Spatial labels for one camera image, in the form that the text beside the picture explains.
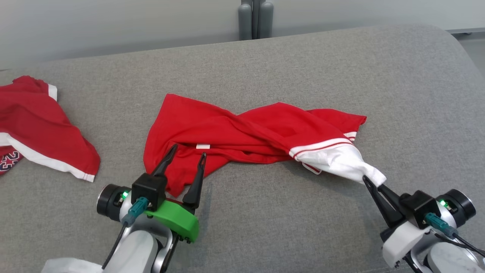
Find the red stripe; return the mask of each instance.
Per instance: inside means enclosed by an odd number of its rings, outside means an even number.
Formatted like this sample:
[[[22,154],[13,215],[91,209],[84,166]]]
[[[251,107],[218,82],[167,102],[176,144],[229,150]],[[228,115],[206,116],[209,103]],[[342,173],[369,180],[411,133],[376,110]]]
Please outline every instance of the red stripe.
[[[314,171],[317,171],[317,172],[322,171],[322,170],[319,170],[319,169],[317,169],[317,168],[313,167],[312,165],[305,164],[305,166],[307,166],[307,167],[309,167],[310,169],[312,169],[312,170],[314,170]]]
[[[302,150],[302,151],[299,151],[297,152],[293,158],[295,158],[299,153],[302,153],[302,152],[308,152],[308,151],[315,151],[315,150],[321,150],[321,149],[325,149],[325,148],[328,148],[328,147],[332,147],[332,146],[335,146],[335,145],[338,145],[338,144],[350,144],[350,145],[353,145],[352,143],[349,143],[349,142],[337,142],[335,144],[331,144],[331,145],[328,145],[328,146],[325,146],[325,147],[321,147],[321,148],[316,148],[316,149],[309,149],[309,150]]]
[[[175,199],[172,199],[172,198],[166,198],[166,200],[170,201],[170,202],[174,202],[176,204],[179,204],[179,205],[183,205],[182,202],[178,201],[178,200],[175,200]]]

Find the couch cushion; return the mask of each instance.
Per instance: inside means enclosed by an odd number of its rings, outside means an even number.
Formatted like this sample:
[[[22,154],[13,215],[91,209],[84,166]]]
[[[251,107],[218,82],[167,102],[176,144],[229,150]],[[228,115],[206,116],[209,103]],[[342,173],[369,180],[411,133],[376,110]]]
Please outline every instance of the couch cushion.
[[[381,26],[49,62],[0,73],[59,89],[58,101],[101,156],[94,183],[22,160],[0,176],[0,271],[106,258],[120,224],[96,213],[109,184],[143,171],[165,94],[234,113],[277,101],[368,116],[356,138],[397,193],[466,193],[477,216],[461,235],[485,246],[485,81],[460,44],[430,26]],[[297,162],[231,163],[206,180],[200,236],[170,272],[388,272],[386,226],[365,187]]]

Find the white wall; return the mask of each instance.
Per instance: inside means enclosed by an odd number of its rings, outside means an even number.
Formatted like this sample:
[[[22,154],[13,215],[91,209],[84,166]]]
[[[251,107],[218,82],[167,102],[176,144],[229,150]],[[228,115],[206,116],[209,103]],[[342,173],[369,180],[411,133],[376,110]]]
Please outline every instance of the white wall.
[[[485,0],[272,0],[273,36],[377,24],[485,28]]]
[[[0,0],[0,69],[238,39],[238,0]]]
[[[386,23],[485,27],[485,0],[272,0],[273,36]],[[1,0],[0,69],[233,41],[240,0]]]

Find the black cable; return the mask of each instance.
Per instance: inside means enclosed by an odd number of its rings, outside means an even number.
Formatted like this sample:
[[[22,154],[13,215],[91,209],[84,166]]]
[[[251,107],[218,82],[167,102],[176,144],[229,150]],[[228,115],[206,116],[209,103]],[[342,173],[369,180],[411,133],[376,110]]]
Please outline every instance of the black cable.
[[[458,241],[460,241],[460,242],[464,243],[464,244],[465,244],[467,247],[469,247],[469,249],[471,249],[471,250],[475,251],[476,253],[478,253],[478,254],[482,255],[482,257],[484,257],[484,258],[485,258],[485,253],[483,252],[483,250],[480,250],[480,249],[478,249],[478,248],[474,247],[472,244],[470,244],[470,243],[469,243],[469,242],[467,242],[465,239],[463,239],[463,238],[461,238],[460,236],[458,236],[458,234],[456,234],[456,233],[453,233],[453,236],[454,236],[455,238],[457,238],[457,239],[458,239]]]
[[[474,249],[472,249],[472,248],[470,248],[469,246],[467,246],[467,245],[465,245],[465,244],[457,243],[457,242],[455,242],[455,241],[453,241],[453,240],[450,240],[450,239],[448,239],[448,238],[446,238],[446,237],[444,237],[444,236],[442,236],[442,235],[440,235],[440,234],[438,234],[438,233],[435,233],[435,236],[436,236],[436,237],[438,237],[439,239],[441,239],[443,242],[446,242],[446,243],[449,243],[449,244],[455,245],[455,246],[457,246],[457,247],[461,247],[461,248],[465,248],[465,249],[468,249],[468,250],[474,251],[474,252],[476,252],[476,253],[478,253],[478,254],[480,254],[480,255],[482,255],[482,256],[483,256],[483,254],[482,254],[482,253],[483,253],[484,251],[483,251],[483,250],[481,250],[481,249],[477,249],[477,248],[475,248],[475,247],[473,247]]]
[[[110,251],[110,254],[108,255],[108,257],[106,258],[106,260],[104,261],[103,263],[103,266],[101,267],[101,269],[105,269],[106,266],[108,265],[108,263],[110,262],[111,260],[111,257],[113,256],[114,254],[114,251],[116,250],[116,247],[118,246],[118,244],[120,243],[120,240],[121,240],[121,237],[123,236],[123,233],[125,232],[125,229],[126,227],[128,226],[128,223],[125,222],[123,224],[123,227],[121,228],[121,231],[120,231],[120,234],[118,234],[118,238],[116,238],[116,241],[114,242],[114,245],[113,245],[113,248],[111,249]]]

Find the white trim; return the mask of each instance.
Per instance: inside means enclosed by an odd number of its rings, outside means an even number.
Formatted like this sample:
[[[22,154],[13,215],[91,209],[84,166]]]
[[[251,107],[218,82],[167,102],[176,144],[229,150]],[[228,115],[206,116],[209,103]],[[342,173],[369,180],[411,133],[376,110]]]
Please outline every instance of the white trim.
[[[49,168],[52,168],[58,171],[70,172],[79,179],[83,179],[89,182],[94,181],[95,176],[93,174],[87,174],[65,162],[40,154],[32,150],[31,148],[27,147],[26,145],[20,143],[20,141],[14,139],[8,133],[0,133],[0,144],[4,144],[4,143],[8,143],[9,146],[12,146],[26,159],[32,162],[47,166]]]
[[[356,136],[357,136],[357,132],[349,132],[349,133],[345,133],[343,134],[344,136],[348,137],[348,138],[353,138],[355,139]]]
[[[319,148],[324,148],[339,142],[344,142],[344,143],[349,143],[350,145],[353,145],[352,142],[347,139],[347,138],[333,138],[329,140],[325,140],[322,142],[310,144],[310,145],[304,145],[304,146],[296,146],[290,149],[290,156],[294,157],[295,154],[301,152],[301,151],[308,151],[308,150],[317,150]]]
[[[53,85],[50,85],[50,84],[47,84],[49,85],[49,97],[55,99],[57,101],[57,87],[53,86]]]

